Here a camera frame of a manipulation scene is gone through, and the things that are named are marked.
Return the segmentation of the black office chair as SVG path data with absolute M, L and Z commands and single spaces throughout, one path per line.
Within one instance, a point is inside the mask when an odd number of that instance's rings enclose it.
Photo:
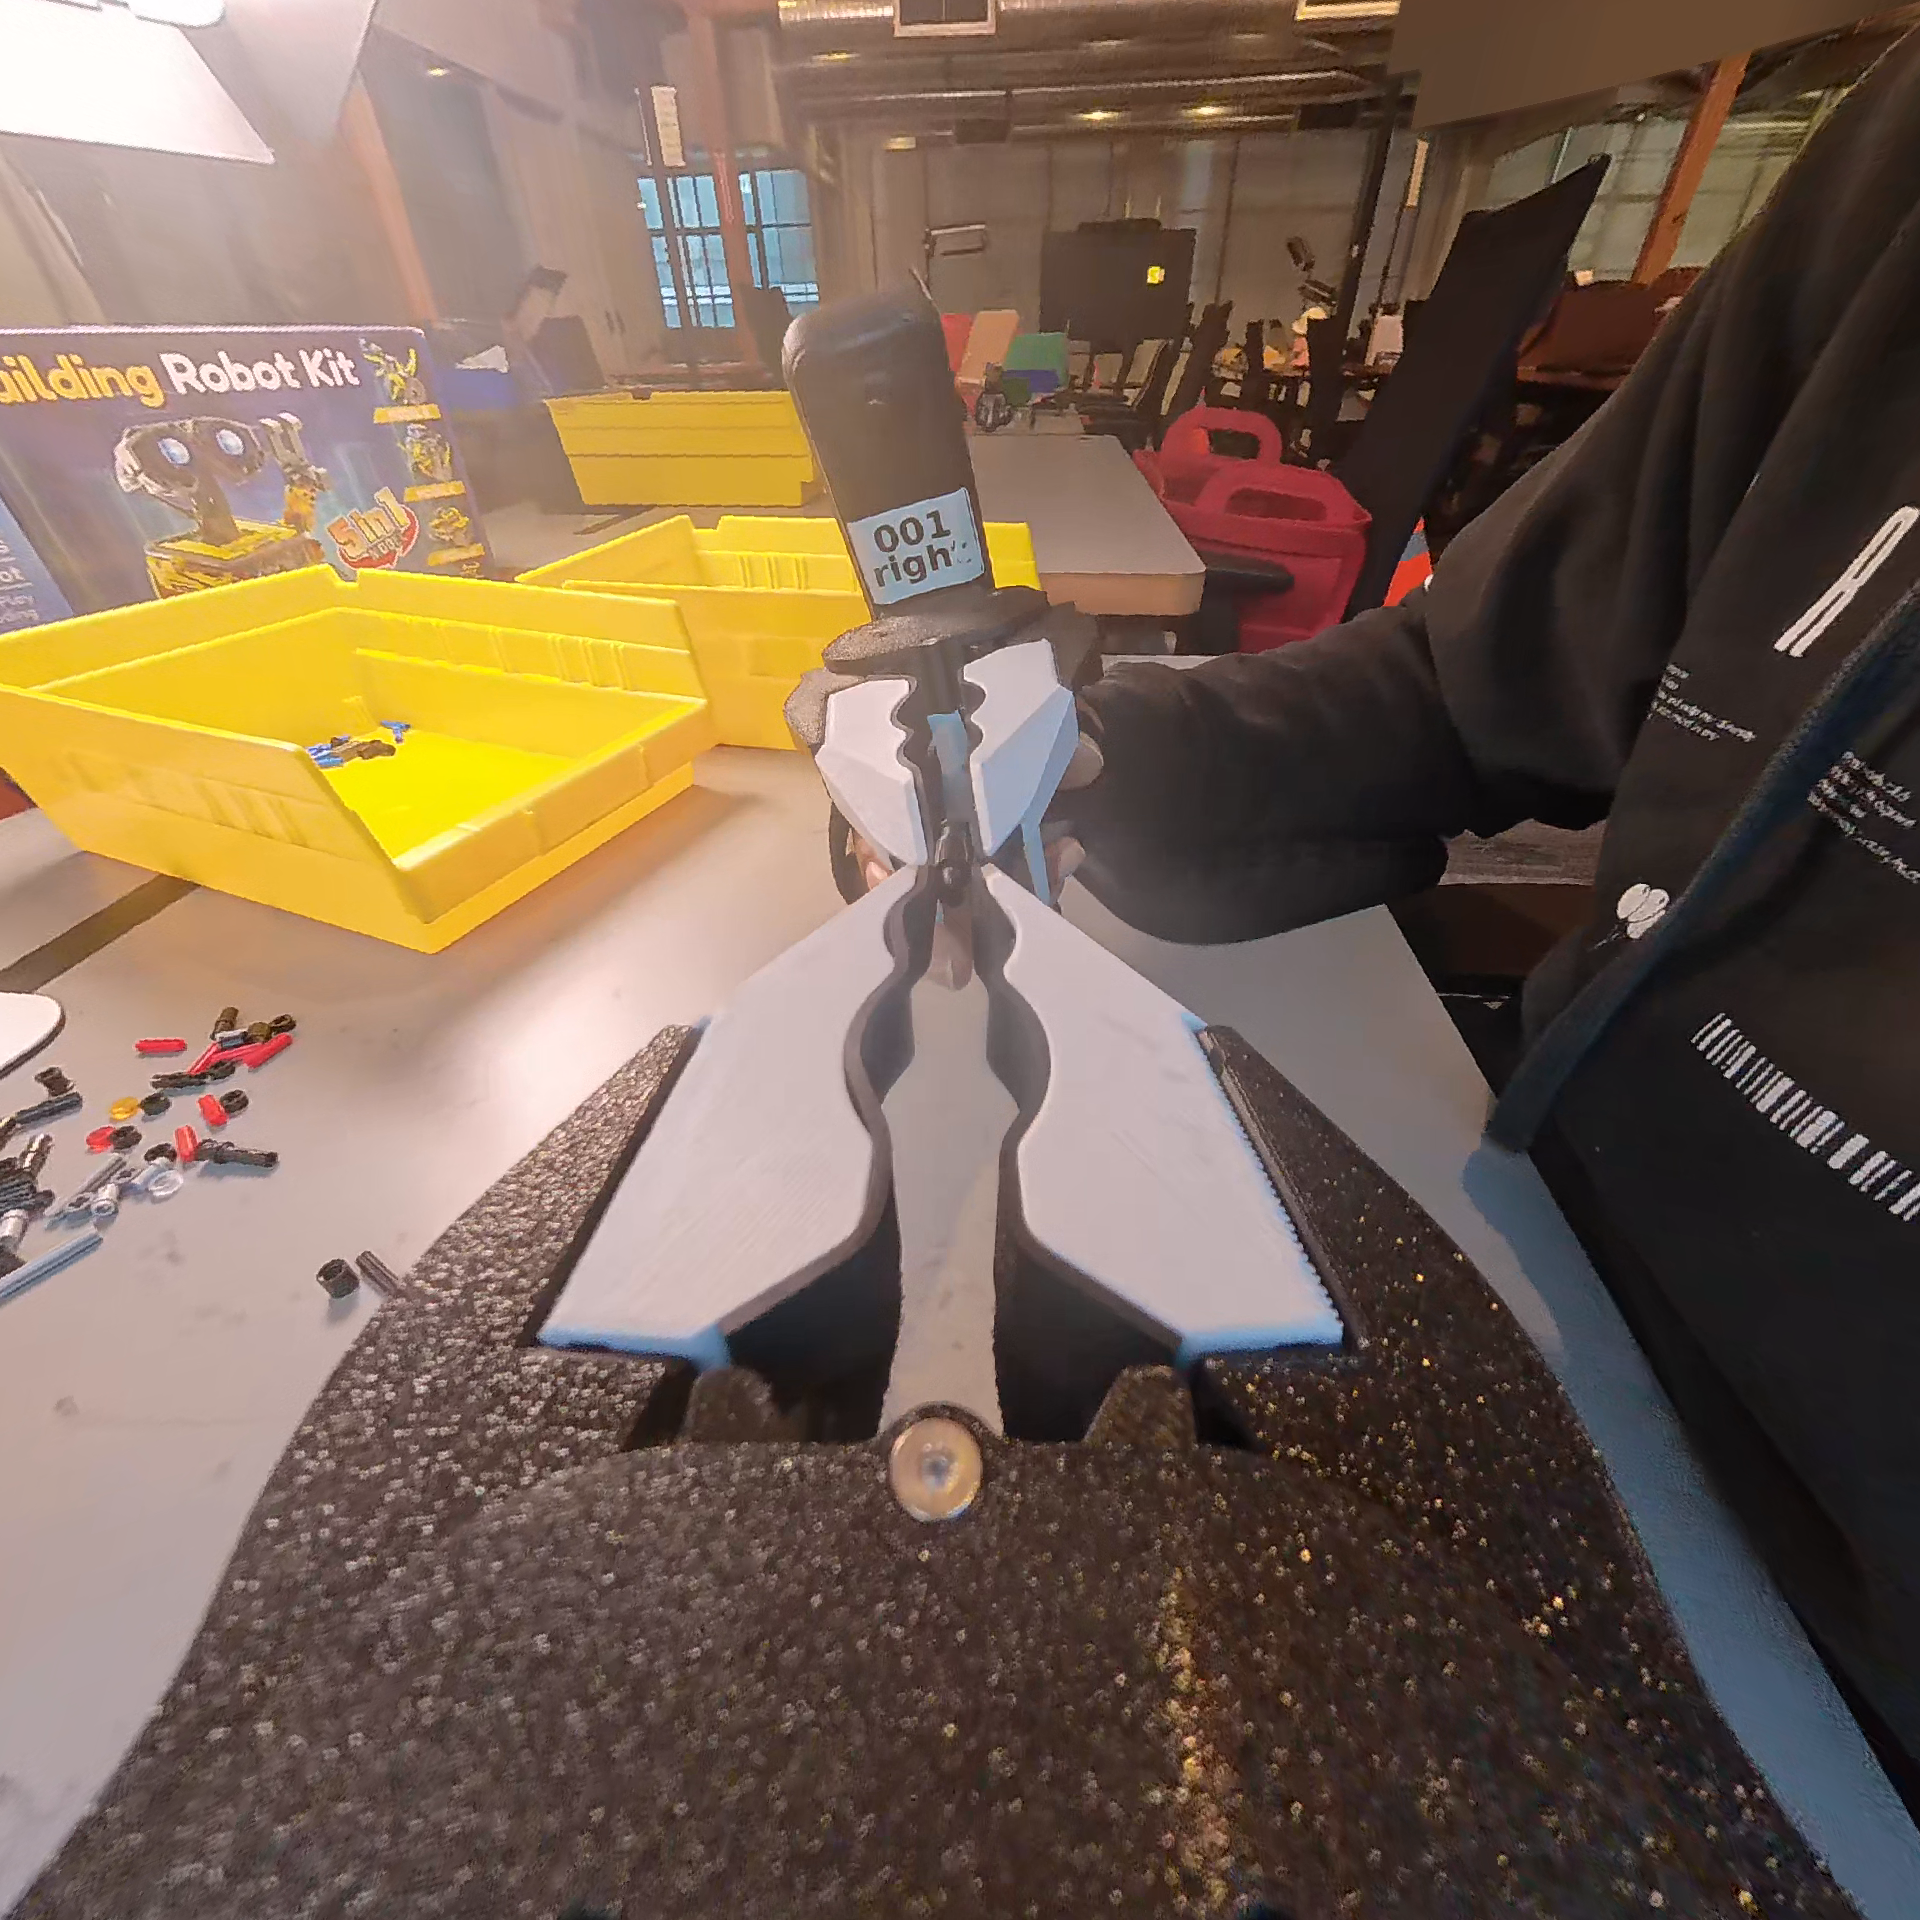
M 1600 192 L 1605 157 L 1492 213 L 1473 213 L 1420 303 L 1333 478 L 1368 512 L 1368 546 L 1344 618 L 1384 603 L 1415 526 L 1448 468 L 1518 365 L 1525 332 L 1552 312 L 1572 244 Z

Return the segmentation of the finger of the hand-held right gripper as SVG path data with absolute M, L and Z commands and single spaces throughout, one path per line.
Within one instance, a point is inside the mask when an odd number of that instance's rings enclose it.
M 1023 854 L 1031 892 L 1052 904 L 1042 821 L 1076 750 L 1076 705 L 1048 640 L 1023 640 L 959 668 L 963 791 L 976 861 Z
M 852 837 L 893 868 L 933 854 L 910 684 L 826 684 L 817 772 Z

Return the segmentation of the robot kit box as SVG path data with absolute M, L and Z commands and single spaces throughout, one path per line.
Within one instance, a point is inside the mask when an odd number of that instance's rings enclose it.
M 309 565 L 494 569 L 421 330 L 3 330 L 3 634 Z

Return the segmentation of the pile of small building parts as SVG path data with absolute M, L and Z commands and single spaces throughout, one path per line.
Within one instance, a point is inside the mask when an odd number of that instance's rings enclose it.
M 230 1006 L 201 1043 L 138 1039 L 146 1078 L 122 1099 L 85 1102 L 70 1071 L 38 1067 L 36 1099 L 3 1115 L 3 1304 L 100 1250 L 127 1216 L 274 1177 L 281 1154 L 244 1130 L 259 1076 L 294 1043 L 296 1015 Z

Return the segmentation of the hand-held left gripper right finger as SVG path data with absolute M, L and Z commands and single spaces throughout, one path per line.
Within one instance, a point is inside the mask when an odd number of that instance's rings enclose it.
M 1336 1351 L 1339 1309 L 1204 1025 L 990 868 L 976 883 L 998 1151 L 996 1385 L 1104 1398 L 1134 1365 Z

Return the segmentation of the white-top side table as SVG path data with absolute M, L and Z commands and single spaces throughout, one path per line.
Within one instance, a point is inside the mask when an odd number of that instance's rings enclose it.
M 1113 439 L 1002 427 L 969 451 L 984 516 L 1027 528 L 1052 602 L 1161 623 L 1198 615 L 1204 565 Z

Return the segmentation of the studio light panel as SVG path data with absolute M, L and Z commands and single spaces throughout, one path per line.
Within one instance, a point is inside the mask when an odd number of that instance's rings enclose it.
M 274 164 L 329 140 L 373 3 L 3 3 L 3 130 Z

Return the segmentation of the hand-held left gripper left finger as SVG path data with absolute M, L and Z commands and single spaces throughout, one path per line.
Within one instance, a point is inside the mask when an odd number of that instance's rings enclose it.
M 538 1342 L 751 1370 L 777 1406 L 882 1406 L 902 1329 L 882 1102 L 916 977 L 916 868 L 755 972 L 630 1140 Z

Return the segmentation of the red plastic case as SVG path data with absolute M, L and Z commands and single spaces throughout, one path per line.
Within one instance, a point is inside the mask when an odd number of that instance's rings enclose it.
M 1194 406 L 1167 425 L 1158 456 L 1167 465 L 1286 465 L 1286 440 L 1272 417 L 1250 410 Z
M 1187 508 L 1187 542 L 1232 565 L 1282 569 L 1240 608 L 1240 650 L 1272 650 L 1344 620 L 1371 542 L 1371 516 L 1319 468 L 1228 460 Z

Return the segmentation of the wide yellow plastic bin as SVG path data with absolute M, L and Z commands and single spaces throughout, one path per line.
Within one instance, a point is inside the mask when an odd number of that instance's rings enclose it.
M 335 733 L 395 758 L 320 772 Z M 681 795 L 717 743 L 654 599 L 325 565 L 3 637 L 3 772 L 85 854 L 419 954 Z

